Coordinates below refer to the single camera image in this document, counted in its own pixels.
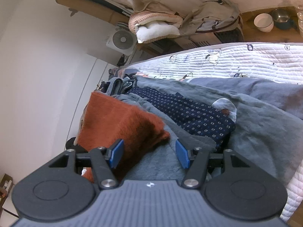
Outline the rust orange fuzzy sweater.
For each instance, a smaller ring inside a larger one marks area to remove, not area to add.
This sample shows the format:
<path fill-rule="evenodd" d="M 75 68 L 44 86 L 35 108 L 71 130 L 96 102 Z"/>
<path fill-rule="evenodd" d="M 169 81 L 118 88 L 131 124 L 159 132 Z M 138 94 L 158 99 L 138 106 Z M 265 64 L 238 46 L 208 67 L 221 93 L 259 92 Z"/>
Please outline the rust orange fuzzy sweater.
<path fill-rule="evenodd" d="M 92 92 L 76 143 L 90 151 L 109 148 L 118 139 L 124 141 L 124 152 L 114 175 L 121 180 L 145 154 L 168 141 L 170 134 L 160 117 L 114 97 Z"/>

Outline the stack of folded blue clothes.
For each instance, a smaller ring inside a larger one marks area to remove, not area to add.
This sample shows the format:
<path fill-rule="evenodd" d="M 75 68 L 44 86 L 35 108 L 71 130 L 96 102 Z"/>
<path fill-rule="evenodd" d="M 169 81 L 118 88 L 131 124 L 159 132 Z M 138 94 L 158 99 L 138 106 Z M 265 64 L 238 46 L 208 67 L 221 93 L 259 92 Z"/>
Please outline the stack of folded blue clothes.
<path fill-rule="evenodd" d="M 137 86 L 137 76 L 142 74 L 137 69 L 118 69 L 108 70 L 108 80 L 102 80 L 97 86 L 97 91 L 108 96 L 127 93 L 130 89 Z"/>

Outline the grey blue folded garment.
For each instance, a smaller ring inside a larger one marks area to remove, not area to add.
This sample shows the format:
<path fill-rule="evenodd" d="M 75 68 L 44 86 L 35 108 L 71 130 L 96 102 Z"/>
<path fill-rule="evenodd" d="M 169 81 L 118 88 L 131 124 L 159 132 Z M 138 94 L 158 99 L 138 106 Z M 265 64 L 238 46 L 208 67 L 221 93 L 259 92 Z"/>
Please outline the grey blue folded garment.
<path fill-rule="evenodd" d="M 216 150 L 216 143 L 212 139 L 187 133 L 164 113 L 159 113 L 158 116 L 164 121 L 164 129 L 169 132 L 170 140 L 145 154 L 126 174 L 125 179 L 181 181 L 185 176 L 185 169 L 176 155 L 175 143 L 177 140 L 191 149 L 201 147 L 210 152 Z"/>

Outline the navy dotted garment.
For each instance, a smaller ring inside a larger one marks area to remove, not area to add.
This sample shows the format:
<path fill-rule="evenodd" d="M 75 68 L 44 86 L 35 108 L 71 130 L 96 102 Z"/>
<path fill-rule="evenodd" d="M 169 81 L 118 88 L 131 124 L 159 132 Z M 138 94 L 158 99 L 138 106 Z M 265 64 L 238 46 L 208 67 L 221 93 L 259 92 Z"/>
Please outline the navy dotted garment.
<path fill-rule="evenodd" d="M 145 98 L 187 133 L 211 138 L 217 147 L 222 146 L 236 128 L 236 124 L 220 110 L 186 98 L 180 93 L 161 93 L 150 87 L 135 87 L 128 93 Z"/>

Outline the dark grey quilted bedspread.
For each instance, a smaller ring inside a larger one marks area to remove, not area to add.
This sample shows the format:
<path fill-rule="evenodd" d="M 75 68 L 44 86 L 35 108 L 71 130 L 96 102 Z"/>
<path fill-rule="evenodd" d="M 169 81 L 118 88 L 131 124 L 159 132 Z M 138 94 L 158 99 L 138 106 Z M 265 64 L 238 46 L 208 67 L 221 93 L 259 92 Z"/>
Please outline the dark grey quilted bedspread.
<path fill-rule="evenodd" d="M 281 181 L 291 194 L 302 188 L 302 120 L 276 106 L 245 94 L 233 94 L 179 81 L 139 79 L 138 87 L 161 93 L 180 93 L 220 110 L 235 124 L 235 130 L 214 152 L 230 148 Z M 158 116 L 163 113 L 136 94 L 117 99 Z"/>

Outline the white box fan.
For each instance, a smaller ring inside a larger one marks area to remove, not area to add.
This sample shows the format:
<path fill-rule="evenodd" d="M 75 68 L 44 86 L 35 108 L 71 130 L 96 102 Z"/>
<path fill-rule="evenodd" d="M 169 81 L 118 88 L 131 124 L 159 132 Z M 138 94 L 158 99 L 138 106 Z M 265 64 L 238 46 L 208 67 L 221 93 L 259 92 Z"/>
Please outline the white box fan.
<path fill-rule="evenodd" d="M 109 36 L 106 46 L 124 54 L 125 56 L 132 55 L 137 44 L 136 36 L 129 30 L 116 26 L 114 31 Z"/>

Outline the white quilted mattress pad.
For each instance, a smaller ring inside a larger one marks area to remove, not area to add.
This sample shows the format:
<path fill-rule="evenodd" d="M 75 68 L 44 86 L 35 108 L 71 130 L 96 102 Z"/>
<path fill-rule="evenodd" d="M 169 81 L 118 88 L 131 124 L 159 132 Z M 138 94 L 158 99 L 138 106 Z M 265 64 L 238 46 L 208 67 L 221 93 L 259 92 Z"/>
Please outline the white quilted mattress pad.
<path fill-rule="evenodd" d="M 245 94 L 302 120 L 302 44 L 223 44 L 159 56 L 120 69 L 141 77 L 179 81 L 222 92 Z M 281 219 L 287 221 L 302 202 L 302 188 L 288 192 Z"/>

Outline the pink white folded cushion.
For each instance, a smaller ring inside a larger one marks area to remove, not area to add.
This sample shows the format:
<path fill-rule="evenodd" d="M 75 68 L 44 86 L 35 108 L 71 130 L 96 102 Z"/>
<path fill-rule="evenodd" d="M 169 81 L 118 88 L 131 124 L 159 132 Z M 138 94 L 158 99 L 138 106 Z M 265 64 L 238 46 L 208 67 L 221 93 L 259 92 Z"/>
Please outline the pink white folded cushion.
<path fill-rule="evenodd" d="M 128 28 L 136 35 L 139 44 L 148 44 L 179 37 L 182 23 L 183 18 L 179 15 L 142 11 L 130 16 Z"/>

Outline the beige canvas backpack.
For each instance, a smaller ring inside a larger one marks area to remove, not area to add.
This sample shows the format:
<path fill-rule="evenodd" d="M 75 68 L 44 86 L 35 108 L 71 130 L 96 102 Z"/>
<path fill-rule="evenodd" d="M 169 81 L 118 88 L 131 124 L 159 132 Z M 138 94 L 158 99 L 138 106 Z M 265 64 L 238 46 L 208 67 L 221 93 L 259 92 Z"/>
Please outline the beige canvas backpack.
<path fill-rule="evenodd" d="M 242 25 L 240 10 L 228 0 L 206 1 L 193 9 L 179 29 L 181 36 L 231 31 Z"/>

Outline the white ceramic bowl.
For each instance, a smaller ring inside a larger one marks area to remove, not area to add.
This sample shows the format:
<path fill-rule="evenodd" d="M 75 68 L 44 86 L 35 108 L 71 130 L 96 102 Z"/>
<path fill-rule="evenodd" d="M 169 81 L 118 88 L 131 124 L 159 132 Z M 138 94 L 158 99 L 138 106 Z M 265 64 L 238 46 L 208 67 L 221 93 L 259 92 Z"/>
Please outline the white ceramic bowl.
<path fill-rule="evenodd" d="M 255 27 L 261 32 L 271 32 L 274 27 L 274 21 L 270 14 L 261 13 L 254 18 Z"/>

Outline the cardboard tube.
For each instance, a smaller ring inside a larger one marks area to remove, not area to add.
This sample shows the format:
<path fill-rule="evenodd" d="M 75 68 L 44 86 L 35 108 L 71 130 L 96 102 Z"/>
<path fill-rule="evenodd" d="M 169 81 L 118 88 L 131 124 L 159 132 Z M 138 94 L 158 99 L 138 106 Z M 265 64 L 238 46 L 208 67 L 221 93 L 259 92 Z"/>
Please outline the cardboard tube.
<path fill-rule="evenodd" d="M 55 0 L 57 4 L 68 7 L 70 11 L 79 11 L 91 15 L 112 25 L 118 22 L 128 23 L 129 18 L 110 8 L 90 0 Z"/>

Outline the dark metal pot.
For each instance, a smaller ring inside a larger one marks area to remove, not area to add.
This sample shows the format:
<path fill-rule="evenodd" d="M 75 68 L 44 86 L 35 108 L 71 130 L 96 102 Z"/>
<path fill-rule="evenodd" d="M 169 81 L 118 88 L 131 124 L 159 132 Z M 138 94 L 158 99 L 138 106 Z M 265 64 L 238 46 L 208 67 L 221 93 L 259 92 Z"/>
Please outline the dark metal pot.
<path fill-rule="evenodd" d="M 280 30 L 295 28 L 295 22 L 291 19 L 287 10 L 278 8 L 271 12 L 275 27 Z"/>

